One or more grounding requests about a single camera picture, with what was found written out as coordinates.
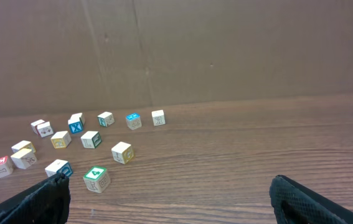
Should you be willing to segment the red letter E block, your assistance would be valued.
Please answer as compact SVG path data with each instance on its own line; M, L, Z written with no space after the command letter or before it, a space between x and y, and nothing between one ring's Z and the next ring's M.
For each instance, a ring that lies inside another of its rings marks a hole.
M14 165L8 156L0 157L0 178L12 174Z

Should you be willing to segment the yellow-topped wooden block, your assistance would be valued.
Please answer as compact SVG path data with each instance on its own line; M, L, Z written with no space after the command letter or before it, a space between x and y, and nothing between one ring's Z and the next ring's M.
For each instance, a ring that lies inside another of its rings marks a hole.
M37 158L32 149L20 149L13 155L11 155L11 159L15 166L19 169L27 169L32 164L37 162Z

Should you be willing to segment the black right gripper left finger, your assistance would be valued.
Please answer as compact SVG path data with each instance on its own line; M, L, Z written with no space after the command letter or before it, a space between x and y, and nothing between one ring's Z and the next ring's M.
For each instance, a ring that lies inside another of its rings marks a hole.
M69 182L65 174L55 174L0 203L0 223L67 223Z

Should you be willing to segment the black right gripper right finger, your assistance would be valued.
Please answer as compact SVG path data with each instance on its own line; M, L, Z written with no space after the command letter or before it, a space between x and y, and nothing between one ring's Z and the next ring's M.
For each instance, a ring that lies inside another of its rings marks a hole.
M285 175L270 185L277 224L353 224L353 212Z

